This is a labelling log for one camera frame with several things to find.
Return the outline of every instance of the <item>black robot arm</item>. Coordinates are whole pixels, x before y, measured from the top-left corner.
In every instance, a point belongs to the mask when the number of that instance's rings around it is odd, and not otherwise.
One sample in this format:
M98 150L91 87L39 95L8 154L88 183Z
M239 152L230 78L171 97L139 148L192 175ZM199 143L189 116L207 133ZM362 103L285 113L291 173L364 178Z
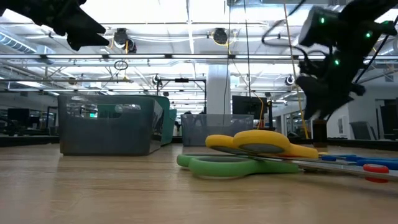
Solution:
M365 87L353 83L353 78L364 68L365 57L381 35L397 35L394 22L374 21L397 3L354 0L341 12L321 7L310 10L298 44L307 47L324 45L330 53L321 62L309 59L299 62L300 73L307 74L296 80L307 97L305 119L310 119L316 112L323 119L352 101L350 92L359 96L365 93Z

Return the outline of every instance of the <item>yellow cable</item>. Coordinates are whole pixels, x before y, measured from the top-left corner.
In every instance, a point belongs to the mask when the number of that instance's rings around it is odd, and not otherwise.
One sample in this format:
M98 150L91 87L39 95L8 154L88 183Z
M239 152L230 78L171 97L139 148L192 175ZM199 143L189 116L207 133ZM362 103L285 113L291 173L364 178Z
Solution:
M126 40L126 54L129 53L129 41Z
M109 49L112 49L113 43L114 43L114 34L113 34L113 37L112 37L112 44L111 44L111 47L108 47L108 46L105 46L105 47L106 47L106 48L109 48Z
M245 79L243 78L241 72L238 70L238 67L237 67L236 64L235 64L235 61L234 61L234 60L232 60L232 61L233 61L234 65L235 65L236 70L237 70L238 73L239 73L239 76L242 78L244 84L246 84L246 86L249 87L248 83L247 83L247 82L245 81ZM263 102L263 100L262 100L259 96L257 96L257 94L256 94L255 92L253 92L253 94L254 94L257 98L259 98L259 100L260 100L260 102L261 102L260 122L259 122L259 125L257 126L257 130L258 130L258 129L260 129L260 124L261 124L261 119L262 119L262 113L264 112L264 102Z
M289 37L289 49L290 49L290 55L292 57L292 65L293 65L293 74L294 74L294 80L296 80L296 69L294 67L294 58L293 58L293 48L292 48L292 40L290 38L290 30L289 30L289 22L287 20L287 10L286 10L286 4L284 4L284 9L285 9L285 20L286 20L286 28L287 28L287 36ZM307 126L305 125L305 121L304 121L304 113L303 113L303 109L301 106L301 99L299 96L299 88L296 86L296 91L297 91L297 99L298 99L298 107L300 108L300 113L301 113L301 120L303 123L303 127L304 127L304 133L305 133L305 138L308 139L308 131L307 131Z
M211 33L211 38L213 39L214 43L216 43L217 45L225 46L225 47L228 48L228 45L233 44L233 43L236 41L236 33L234 33L234 39L233 39L231 42L225 43L225 44L219 44L219 43L217 43L217 42L214 40L214 31ZM245 81L244 78L242 77L242 74L239 72L238 67L236 66L235 62L234 62L234 65L235 65L236 70L238 71L239 75L241 76L242 80L243 80L244 83L246 84L246 86L249 87L248 83L246 83L246 81ZM257 96L257 94L255 94L254 92L253 92L253 94L254 94L256 97L258 97L259 100L260 100L260 102L261 102L260 122L259 122L259 125L257 126L257 129L260 129L260 124L261 124L261 119L262 119L262 112L264 112L264 102L262 101L262 99L261 99L259 96Z

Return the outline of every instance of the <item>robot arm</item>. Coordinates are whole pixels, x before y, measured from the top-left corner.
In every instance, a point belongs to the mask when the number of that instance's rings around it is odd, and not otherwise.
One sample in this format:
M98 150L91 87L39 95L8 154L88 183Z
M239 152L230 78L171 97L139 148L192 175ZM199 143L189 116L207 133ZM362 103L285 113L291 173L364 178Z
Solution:
M384 35L397 35L395 23L374 22L393 8L398 1L354 0L340 13L313 7L305 21L298 44L311 47L320 44L330 53L321 62L304 60L299 63L302 75L296 84L307 97L305 119L317 111L320 119L331 115L352 101L349 93L361 96L365 88L353 83L353 78L364 67L364 59L374 44Z
M73 50L84 46L107 46L109 41L98 34L106 29L80 9L86 0L1 0L0 16L6 9L32 19L37 25L53 28L58 35L68 34Z

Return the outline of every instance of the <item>desk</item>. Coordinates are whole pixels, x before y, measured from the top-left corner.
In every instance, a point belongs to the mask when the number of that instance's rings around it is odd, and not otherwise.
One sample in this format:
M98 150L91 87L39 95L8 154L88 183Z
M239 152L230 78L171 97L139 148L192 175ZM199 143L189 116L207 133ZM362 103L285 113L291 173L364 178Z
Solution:
M396 152L329 147L338 154ZM0 223L396 223L398 184L339 174L203 180L171 144L146 157L62 157L59 145L0 150Z

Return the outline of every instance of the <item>storage bin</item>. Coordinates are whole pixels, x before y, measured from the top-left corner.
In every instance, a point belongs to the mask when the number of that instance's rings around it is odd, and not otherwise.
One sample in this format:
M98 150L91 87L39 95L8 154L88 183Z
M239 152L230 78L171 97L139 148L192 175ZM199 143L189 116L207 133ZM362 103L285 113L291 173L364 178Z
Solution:
M170 109L170 100L164 96L141 95L155 99L164 110L162 145L170 144L173 141L174 121L177 117L177 110Z
M64 155L144 156L160 148L164 111L140 96L58 96Z
M205 146L206 138L211 134L234 136L252 130L253 119L253 115L183 114L182 143L184 146Z

